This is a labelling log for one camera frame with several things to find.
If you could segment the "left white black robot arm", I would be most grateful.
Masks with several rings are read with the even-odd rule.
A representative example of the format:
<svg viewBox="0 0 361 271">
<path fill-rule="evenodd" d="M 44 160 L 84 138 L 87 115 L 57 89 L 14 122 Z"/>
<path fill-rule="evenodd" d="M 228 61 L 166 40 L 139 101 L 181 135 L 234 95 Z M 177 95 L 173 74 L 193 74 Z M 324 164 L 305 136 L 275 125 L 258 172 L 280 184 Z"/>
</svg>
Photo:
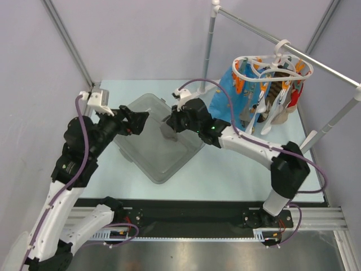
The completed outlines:
<svg viewBox="0 0 361 271">
<path fill-rule="evenodd" d="M 67 218 L 98 168 L 98 158 L 117 135 L 140 135 L 148 112 L 119 106 L 112 115 L 99 114 L 94 123 L 88 116 L 73 118 L 64 133 L 65 143 L 51 174 L 46 203 L 30 238 L 23 269 L 66 270 L 80 247 L 108 225 L 130 228 L 123 204 L 110 196 L 102 199 L 92 214 L 63 234 Z"/>
</svg>

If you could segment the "grey sock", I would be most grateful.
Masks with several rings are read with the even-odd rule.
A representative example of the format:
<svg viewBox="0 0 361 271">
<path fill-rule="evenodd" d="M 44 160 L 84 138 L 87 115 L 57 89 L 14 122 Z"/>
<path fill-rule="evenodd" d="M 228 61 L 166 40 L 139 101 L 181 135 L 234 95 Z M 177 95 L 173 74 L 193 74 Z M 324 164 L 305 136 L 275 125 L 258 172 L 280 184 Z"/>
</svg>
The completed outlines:
<svg viewBox="0 0 361 271">
<path fill-rule="evenodd" d="M 173 117 L 173 115 L 168 115 L 164 119 L 162 119 L 160 125 L 160 131 L 162 136 L 174 142 L 178 141 L 178 133 L 177 133 L 177 121 Z"/>
</svg>

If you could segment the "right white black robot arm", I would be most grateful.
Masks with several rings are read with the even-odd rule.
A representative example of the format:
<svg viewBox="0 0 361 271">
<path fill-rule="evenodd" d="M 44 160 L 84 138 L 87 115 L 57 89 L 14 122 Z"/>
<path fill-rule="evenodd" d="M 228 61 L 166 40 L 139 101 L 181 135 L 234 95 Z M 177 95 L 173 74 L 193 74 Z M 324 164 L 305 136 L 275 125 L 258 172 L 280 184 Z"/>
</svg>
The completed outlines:
<svg viewBox="0 0 361 271">
<path fill-rule="evenodd" d="M 266 226 L 274 226 L 280 221 L 280 212 L 310 174 L 310 167 L 296 143 L 273 145 L 245 135 L 231 123 L 213 118 L 200 98 L 189 100 L 181 109 L 172 106 L 165 124 L 170 129 L 165 133 L 166 137 L 190 130 L 207 145 L 237 152 L 270 171 L 271 191 L 260 212 L 261 222 Z"/>
</svg>

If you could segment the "white black striped sock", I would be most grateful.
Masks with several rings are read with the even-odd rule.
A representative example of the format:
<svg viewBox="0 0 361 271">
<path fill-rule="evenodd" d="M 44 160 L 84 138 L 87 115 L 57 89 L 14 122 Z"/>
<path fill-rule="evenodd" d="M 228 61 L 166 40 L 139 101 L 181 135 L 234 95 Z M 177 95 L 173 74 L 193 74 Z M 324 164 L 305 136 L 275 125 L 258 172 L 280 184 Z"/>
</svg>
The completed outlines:
<svg viewBox="0 0 361 271">
<path fill-rule="evenodd" d="M 248 134 L 252 134 L 252 129 L 254 127 L 254 123 L 255 123 L 255 120 L 256 120 L 256 116 L 259 114 L 259 113 L 263 113 L 265 112 L 266 110 L 266 105 L 265 105 L 265 96 L 260 98 L 258 97 L 258 102 L 257 102 L 257 106 L 256 106 L 256 110 L 254 112 L 254 115 L 249 123 L 249 125 L 247 126 L 246 128 L 246 133 Z"/>
</svg>

